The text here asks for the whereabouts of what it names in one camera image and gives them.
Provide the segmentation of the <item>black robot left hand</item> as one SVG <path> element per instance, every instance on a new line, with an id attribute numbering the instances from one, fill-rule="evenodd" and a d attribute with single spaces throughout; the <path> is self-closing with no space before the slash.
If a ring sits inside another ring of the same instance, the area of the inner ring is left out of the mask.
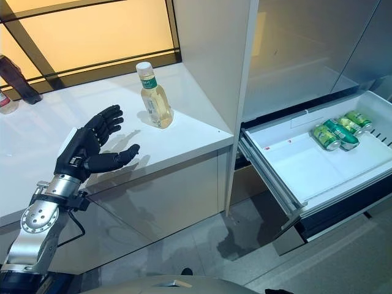
<path id="1" fill-rule="evenodd" d="M 120 153 L 101 153 L 109 136 L 121 130 L 124 122 L 119 105 L 112 105 L 93 116 L 76 130 L 56 160 L 55 175 L 67 175 L 85 182 L 91 174 L 112 172 L 127 165 L 139 152 L 133 144 Z"/>

